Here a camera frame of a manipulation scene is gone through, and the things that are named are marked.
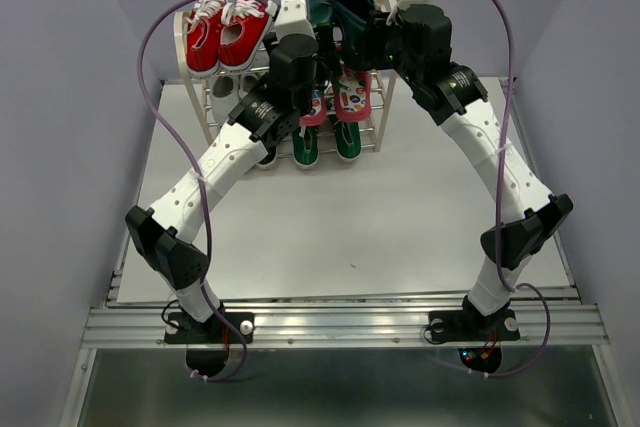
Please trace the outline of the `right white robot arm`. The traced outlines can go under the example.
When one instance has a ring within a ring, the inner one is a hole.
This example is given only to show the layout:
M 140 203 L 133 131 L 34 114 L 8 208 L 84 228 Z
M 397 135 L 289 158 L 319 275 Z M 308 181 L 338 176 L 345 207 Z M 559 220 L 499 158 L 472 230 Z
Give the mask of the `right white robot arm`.
M 412 98 L 465 155 L 495 202 L 494 225 L 480 237 L 484 260 L 458 310 L 436 319 L 437 333 L 472 337 L 504 325 L 524 267 L 573 209 L 532 172 L 508 139 L 476 73 L 451 59 L 452 24 L 429 4 L 371 10 L 357 53 L 372 67 L 393 69 Z

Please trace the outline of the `green canvas sneaker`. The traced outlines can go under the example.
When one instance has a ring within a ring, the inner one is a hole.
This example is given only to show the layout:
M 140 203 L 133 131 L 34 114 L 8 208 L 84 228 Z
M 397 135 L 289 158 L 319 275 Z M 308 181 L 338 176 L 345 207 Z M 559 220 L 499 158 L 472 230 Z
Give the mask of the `green canvas sneaker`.
M 298 126 L 291 135 L 293 158 L 301 169 L 310 169 L 316 165 L 319 157 L 318 127 Z
M 343 162 L 355 162 L 362 150 L 359 124 L 344 122 L 336 116 L 330 116 L 329 121 L 335 137 L 337 155 Z

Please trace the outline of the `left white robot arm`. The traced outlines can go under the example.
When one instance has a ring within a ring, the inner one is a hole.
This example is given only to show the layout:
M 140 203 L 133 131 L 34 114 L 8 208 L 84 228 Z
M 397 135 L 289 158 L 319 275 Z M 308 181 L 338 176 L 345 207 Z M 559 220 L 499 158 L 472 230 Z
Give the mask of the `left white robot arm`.
M 299 124 L 311 108 L 318 43 L 289 34 L 269 54 L 269 71 L 231 111 L 199 160 L 149 207 L 132 207 L 125 223 L 137 253 L 169 286 L 184 320 L 175 329 L 210 341 L 230 328 L 206 275 L 212 252 L 194 240 L 230 189 Z

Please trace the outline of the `pink kids sandal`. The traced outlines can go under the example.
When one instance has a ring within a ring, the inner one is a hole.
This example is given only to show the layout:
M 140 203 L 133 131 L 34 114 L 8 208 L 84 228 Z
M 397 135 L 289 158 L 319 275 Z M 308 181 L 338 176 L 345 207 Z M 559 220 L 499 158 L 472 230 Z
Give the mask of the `pink kids sandal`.
M 371 75 L 344 67 L 332 83 L 337 118 L 346 123 L 366 120 L 371 115 Z
M 319 127 L 327 118 L 324 91 L 316 89 L 311 96 L 311 109 L 299 121 L 301 127 Z

